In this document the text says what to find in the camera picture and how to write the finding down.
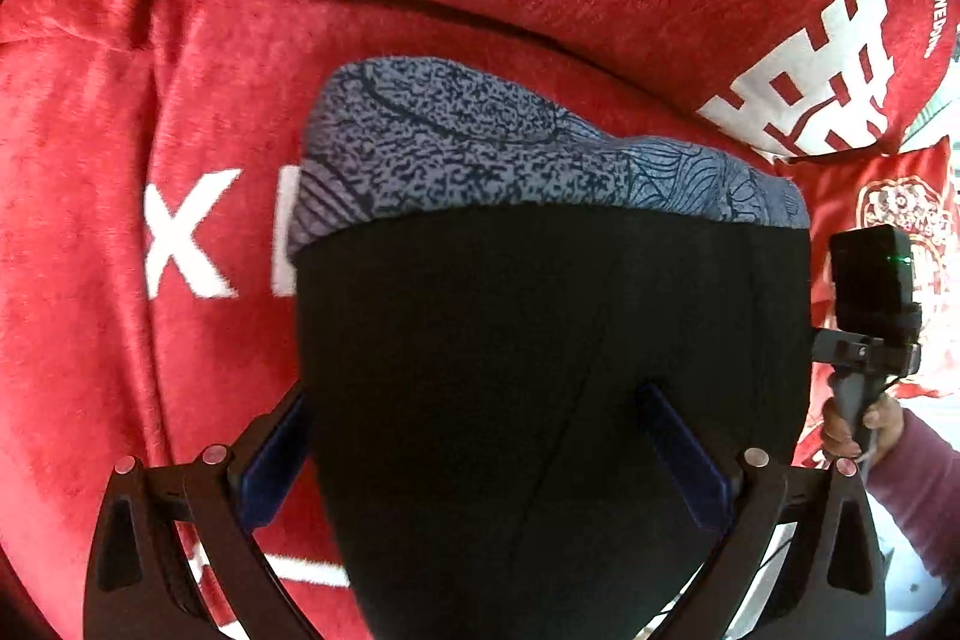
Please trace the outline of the pink sleeved forearm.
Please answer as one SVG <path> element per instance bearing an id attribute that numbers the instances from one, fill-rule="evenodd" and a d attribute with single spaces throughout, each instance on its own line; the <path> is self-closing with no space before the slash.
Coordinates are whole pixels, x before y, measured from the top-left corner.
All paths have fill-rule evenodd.
<path id="1" fill-rule="evenodd" d="M 958 580 L 958 452 L 923 419 L 903 413 L 903 431 L 867 477 L 919 559 L 944 583 Z"/>

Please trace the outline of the person's right hand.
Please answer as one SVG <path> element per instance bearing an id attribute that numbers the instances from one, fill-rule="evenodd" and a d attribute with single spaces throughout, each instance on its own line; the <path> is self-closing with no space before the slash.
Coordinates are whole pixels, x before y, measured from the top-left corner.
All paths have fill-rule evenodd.
<path id="1" fill-rule="evenodd" d="M 882 395 L 866 409 L 862 427 L 872 432 L 874 440 L 869 450 L 862 450 L 854 440 L 854 429 L 839 414 L 835 398 L 828 398 L 822 408 L 823 424 L 820 429 L 822 453 L 828 459 L 844 458 L 857 464 L 875 466 L 892 450 L 905 429 L 903 408 L 896 399 Z"/>

